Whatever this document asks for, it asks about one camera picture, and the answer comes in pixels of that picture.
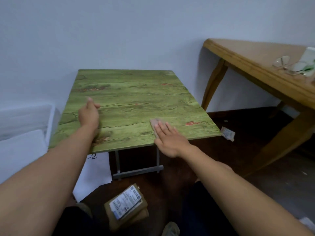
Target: left hand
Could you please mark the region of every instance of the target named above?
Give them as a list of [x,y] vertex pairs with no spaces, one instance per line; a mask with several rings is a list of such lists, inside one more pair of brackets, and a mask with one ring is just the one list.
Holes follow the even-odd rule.
[[98,108],[100,108],[99,103],[94,103],[92,98],[88,98],[87,103],[79,110],[79,122],[81,126],[89,126],[95,132],[99,126],[99,113]]

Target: wooden tabletop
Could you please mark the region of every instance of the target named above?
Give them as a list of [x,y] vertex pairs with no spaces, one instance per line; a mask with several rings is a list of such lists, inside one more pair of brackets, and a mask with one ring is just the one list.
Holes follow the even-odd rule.
[[291,57],[289,64],[299,61],[305,46],[231,39],[207,39],[203,46],[270,87],[315,109],[315,82],[308,83],[303,75],[291,76],[273,66],[284,55]]
[[150,119],[162,118],[188,139],[221,132],[173,71],[81,69],[50,148],[75,132],[78,110],[92,97],[100,103],[100,134],[91,153],[153,145]]

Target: green table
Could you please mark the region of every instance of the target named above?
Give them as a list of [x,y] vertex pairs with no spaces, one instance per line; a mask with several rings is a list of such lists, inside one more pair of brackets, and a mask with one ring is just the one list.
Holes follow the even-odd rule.
[[91,153],[116,151],[118,156],[121,149],[153,145],[150,119],[157,117],[189,140],[221,135],[173,71],[81,69],[50,148],[79,128],[77,112],[87,97],[101,104],[100,134]]

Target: package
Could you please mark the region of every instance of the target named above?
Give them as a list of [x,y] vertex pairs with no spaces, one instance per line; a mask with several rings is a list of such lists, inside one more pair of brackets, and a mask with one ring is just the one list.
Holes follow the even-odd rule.
[[149,216],[148,203],[137,184],[129,186],[124,192],[106,202],[104,207],[112,232]]

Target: forearm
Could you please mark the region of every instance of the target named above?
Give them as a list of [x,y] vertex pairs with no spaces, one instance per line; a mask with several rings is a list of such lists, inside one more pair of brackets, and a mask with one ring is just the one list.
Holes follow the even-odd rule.
[[43,235],[54,229],[94,137],[80,127],[0,185],[0,234]]
[[282,206],[197,147],[187,147],[181,157],[239,235],[312,235]]

